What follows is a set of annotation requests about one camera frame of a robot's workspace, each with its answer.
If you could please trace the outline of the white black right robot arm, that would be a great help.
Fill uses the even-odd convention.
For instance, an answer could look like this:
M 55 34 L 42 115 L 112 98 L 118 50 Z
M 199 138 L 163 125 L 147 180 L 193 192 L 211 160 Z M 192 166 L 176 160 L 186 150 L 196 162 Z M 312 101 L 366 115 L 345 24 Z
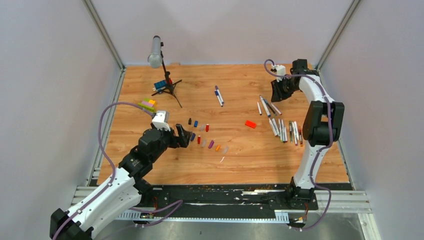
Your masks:
M 306 59 L 293 61 L 289 74 L 285 66 L 273 60 L 267 59 L 265 63 L 271 64 L 266 71 L 275 77 L 271 82 L 271 102 L 286 100 L 300 91 L 309 103 L 302 127 L 304 153 L 297 172 L 282 194 L 282 201 L 289 208 L 298 209 L 311 203 L 315 189 L 322 188 L 316 184 L 316 175 L 325 154 L 340 137 L 345 106 L 327 93 L 318 71 L 309 69 Z

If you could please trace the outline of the light green cap marker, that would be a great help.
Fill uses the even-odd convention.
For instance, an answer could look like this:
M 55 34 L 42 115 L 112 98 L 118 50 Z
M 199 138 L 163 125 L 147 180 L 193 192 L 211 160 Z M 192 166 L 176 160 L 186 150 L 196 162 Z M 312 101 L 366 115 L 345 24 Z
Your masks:
M 282 126 L 281 119 L 278 119 L 278 127 L 279 127 L 280 141 L 283 143 L 284 142 L 284 129 L 283 129 L 283 126 Z

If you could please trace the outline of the silver microphone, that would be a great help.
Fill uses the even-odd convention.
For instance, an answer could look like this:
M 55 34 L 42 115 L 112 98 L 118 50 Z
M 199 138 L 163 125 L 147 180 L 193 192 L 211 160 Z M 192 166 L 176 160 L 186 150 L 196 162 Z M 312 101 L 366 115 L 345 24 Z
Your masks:
M 152 39 L 151 53 L 147 58 L 148 64 L 153 69 L 157 69 L 162 65 L 163 58 L 161 55 L 162 41 L 160 36 L 155 35 Z

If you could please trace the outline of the dark green grey marker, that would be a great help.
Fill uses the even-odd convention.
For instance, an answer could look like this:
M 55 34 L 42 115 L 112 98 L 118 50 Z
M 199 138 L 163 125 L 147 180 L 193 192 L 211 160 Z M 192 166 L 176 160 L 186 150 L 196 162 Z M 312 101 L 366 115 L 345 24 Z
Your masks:
M 290 142 L 293 143 L 293 128 L 292 128 L 292 121 L 289 121 L 289 139 Z

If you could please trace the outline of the red cap marker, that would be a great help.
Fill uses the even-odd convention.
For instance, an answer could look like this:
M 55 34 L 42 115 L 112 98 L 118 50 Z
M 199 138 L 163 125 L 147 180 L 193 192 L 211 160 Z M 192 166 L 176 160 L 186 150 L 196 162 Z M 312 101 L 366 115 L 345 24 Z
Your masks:
M 273 107 L 273 109 L 281 116 L 282 112 L 271 102 L 270 105 Z

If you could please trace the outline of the brown cap marker pen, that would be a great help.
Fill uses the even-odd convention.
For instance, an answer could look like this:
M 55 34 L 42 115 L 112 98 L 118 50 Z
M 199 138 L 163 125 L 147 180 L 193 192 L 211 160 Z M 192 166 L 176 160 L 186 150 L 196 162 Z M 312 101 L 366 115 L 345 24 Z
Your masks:
M 272 129 L 272 132 L 273 132 L 273 134 L 274 134 L 274 136 L 278 136 L 278 132 L 276 131 L 276 129 L 275 129 L 275 126 L 274 126 L 274 124 L 273 124 L 273 122 L 272 122 L 272 119 L 271 118 L 269 118 L 268 119 L 268 121 L 269 121 L 269 124 L 270 124 L 270 126 L 271 126 L 271 129 Z

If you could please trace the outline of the dark blue pen cap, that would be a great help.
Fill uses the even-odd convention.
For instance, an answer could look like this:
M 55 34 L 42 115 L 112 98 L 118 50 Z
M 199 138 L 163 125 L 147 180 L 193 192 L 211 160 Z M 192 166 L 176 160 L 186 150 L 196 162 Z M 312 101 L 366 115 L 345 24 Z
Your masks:
M 192 142 L 192 141 L 195 139 L 195 137 L 196 137 L 196 134 L 195 134 L 195 133 L 193 133 L 193 134 L 191 135 L 190 141 Z

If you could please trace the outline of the black cap marker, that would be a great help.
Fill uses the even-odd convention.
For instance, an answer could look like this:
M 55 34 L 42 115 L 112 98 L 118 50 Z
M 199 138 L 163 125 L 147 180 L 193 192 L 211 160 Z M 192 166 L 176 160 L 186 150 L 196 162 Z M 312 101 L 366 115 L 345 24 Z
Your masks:
M 256 104 L 257 104 L 257 108 L 258 108 L 258 113 L 261 116 L 263 114 L 262 113 L 262 109 L 261 109 L 261 105 L 260 105 L 260 103 L 258 101 L 256 102 Z

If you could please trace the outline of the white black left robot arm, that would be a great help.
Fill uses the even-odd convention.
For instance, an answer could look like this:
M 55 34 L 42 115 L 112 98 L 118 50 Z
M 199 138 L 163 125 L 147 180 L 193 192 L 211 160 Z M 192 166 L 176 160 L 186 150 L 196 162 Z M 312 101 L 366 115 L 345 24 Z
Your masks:
M 169 131 L 156 127 L 145 130 L 108 180 L 68 210 L 59 208 L 52 213 L 50 238 L 93 240 L 121 213 L 136 205 L 149 206 L 153 187 L 144 176 L 168 148 L 187 148 L 193 136 L 181 124 L 175 127 Z

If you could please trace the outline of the purple pen cap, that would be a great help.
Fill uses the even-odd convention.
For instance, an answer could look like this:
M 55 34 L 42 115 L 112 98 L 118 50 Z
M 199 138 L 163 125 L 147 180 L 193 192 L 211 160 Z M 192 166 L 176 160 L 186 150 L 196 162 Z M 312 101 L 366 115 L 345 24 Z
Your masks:
M 208 145 L 208 148 L 211 149 L 213 147 L 214 143 L 215 143 L 214 140 L 211 140 L 209 145 Z

